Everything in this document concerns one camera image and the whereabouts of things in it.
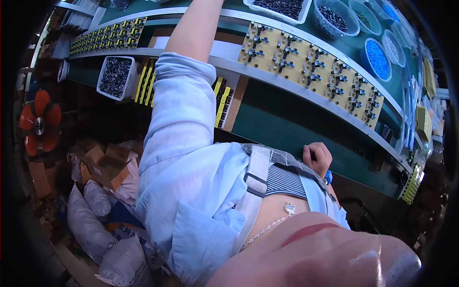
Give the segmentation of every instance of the silver necklace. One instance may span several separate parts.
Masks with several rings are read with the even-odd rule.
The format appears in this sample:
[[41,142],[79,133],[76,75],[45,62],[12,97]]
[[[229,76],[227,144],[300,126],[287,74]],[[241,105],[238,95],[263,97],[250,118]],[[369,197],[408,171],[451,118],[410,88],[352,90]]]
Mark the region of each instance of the silver necklace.
[[261,234],[263,234],[266,230],[268,230],[269,228],[271,228],[271,226],[275,225],[276,223],[279,223],[281,222],[282,220],[284,219],[287,219],[289,217],[291,217],[293,214],[295,214],[297,211],[295,210],[295,205],[293,203],[290,203],[290,202],[286,202],[285,203],[285,206],[284,206],[284,210],[288,213],[287,216],[284,216],[278,220],[276,220],[275,222],[271,223],[270,225],[268,225],[265,229],[261,230],[257,235],[255,235],[254,237],[250,238],[249,242],[247,242],[246,244],[244,244],[244,246],[242,246],[242,248],[239,250],[239,252],[241,252],[242,250],[244,250],[247,245],[249,245],[250,243],[252,243],[255,238],[259,237]]

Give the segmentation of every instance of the workbench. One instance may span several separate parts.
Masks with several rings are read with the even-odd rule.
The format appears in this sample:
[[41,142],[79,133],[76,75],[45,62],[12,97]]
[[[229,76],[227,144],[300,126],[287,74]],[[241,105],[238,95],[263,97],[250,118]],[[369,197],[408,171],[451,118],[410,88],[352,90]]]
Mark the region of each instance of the workbench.
[[[131,0],[124,12],[116,8],[108,8],[99,26],[123,21],[125,18],[148,17],[138,48],[124,49],[123,55],[158,56],[160,50],[146,48],[155,29],[174,27],[190,3],[191,0],[173,0],[160,5],[151,1]],[[360,67],[359,51],[370,35],[361,32],[356,37],[342,37],[338,40],[324,38],[313,28],[313,17],[310,16],[313,10],[312,3],[306,22],[292,27],[257,15],[256,12],[245,6],[242,0],[226,0],[218,31],[244,36],[250,21],[258,21],[258,23],[285,30],[304,39],[314,39],[319,46],[327,47],[330,52],[339,51],[343,54],[340,58],[349,59],[354,69],[363,69]],[[381,21],[381,27],[383,31],[390,28],[389,24],[384,21]],[[382,42],[382,34],[371,37]],[[404,50],[407,58],[405,69],[409,70],[410,76],[414,75],[415,78],[418,78],[419,57],[413,58],[407,48]],[[105,50],[82,57],[71,57],[67,79],[95,87],[105,56],[119,53],[120,51]],[[237,62],[211,57],[209,63],[251,78],[235,118],[232,134],[290,152],[299,158],[302,156],[304,144],[315,141],[324,142],[333,155],[333,162],[330,166],[332,172],[393,198],[400,197],[403,190],[400,174],[401,172],[411,174],[414,165],[414,163],[407,163],[408,154],[398,154],[394,149],[402,125],[404,101],[402,82],[406,80],[403,68],[392,65],[392,79],[389,82],[365,76],[370,82],[377,82],[376,84],[371,83],[377,85],[378,90],[384,91],[385,97],[377,125],[372,132],[359,125],[354,126],[352,121],[345,117],[337,118],[330,113],[331,110],[318,107],[317,102],[301,98],[303,95],[298,96],[300,92],[296,92],[295,88],[288,88],[283,82],[279,82],[279,85],[273,84],[273,82],[263,80],[264,75],[262,74],[240,70],[237,66],[240,64]],[[385,125],[393,130],[390,143],[387,143],[381,136]],[[420,140],[416,137],[415,149],[419,146]],[[380,171],[375,171],[375,161],[381,158],[385,163]]]

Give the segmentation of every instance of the blue plastic pellets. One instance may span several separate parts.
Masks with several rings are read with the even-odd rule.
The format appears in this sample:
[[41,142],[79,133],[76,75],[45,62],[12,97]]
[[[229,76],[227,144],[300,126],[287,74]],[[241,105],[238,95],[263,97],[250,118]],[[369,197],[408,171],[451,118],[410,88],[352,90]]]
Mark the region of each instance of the blue plastic pellets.
[[367,42],[367,54],[370,60],[371,66],[375,69],[375,72],[381,79],[387,79],[389,77],[389,66],[387,64],[386,56],[374,41]]

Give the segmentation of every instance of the pendant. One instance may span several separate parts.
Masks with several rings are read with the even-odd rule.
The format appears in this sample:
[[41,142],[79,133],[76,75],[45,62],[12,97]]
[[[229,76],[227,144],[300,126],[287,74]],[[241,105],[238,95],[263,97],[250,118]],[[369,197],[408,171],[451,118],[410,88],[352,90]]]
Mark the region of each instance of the pendant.
[[293,203],[288,202],[288,201],[285,203],[284,209],[288,213],[289,216],[291,216],[292,214],[295,214],[297,212],[295,210],[295,205]]

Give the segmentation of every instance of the red fan blade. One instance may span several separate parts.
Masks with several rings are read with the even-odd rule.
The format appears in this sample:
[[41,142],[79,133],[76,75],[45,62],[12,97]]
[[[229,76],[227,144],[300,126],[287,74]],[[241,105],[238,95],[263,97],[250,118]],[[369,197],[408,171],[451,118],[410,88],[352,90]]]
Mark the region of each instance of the red fan blade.
[[21,129],[32,129],[36,119],[37,118],[32,114],[30,104],[28,104],[22,110],[21,117],[19,118],[19,126]]
[[59,141],[59,131],[47,130],[41,137],[41,143],[45,152],[51,151]]
[[53,105],[53,107],[46,112],[45,122],[46,124],[59,126],[59,123],[61,122],[61,107],[59,104]]
[[46,105],[50,102],[50,95],[45,90],[39,90],[35,94],[35,114],[38,118],[43,116]]
[[28,135],[28,136],[26,136],[26,139],[24,140],[24,144],[26,145],[27,152],[31,156],[34,156],[34,155],[37,154],[37,150],[38,150],[38,138],[37,138],[37,135]]

